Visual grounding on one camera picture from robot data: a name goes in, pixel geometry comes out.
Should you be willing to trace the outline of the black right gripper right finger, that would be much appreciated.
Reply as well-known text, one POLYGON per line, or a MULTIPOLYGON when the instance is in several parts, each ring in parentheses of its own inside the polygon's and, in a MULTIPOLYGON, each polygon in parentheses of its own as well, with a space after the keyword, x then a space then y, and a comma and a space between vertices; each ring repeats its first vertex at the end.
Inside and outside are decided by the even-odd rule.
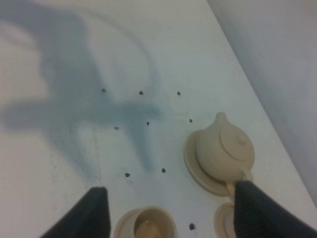
POLYGON ((315 238, 317 231, 250 181, 235 184, 234 230, 238 238, 315 238))

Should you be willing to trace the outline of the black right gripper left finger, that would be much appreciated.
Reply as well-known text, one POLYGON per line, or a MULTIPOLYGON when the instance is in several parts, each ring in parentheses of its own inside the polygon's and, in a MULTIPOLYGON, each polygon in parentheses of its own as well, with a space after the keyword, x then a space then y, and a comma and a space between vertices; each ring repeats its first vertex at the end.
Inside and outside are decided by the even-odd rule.
POLYGON ((108 238, 109 205, 105 187, 92 187, 43 238, 108 238))

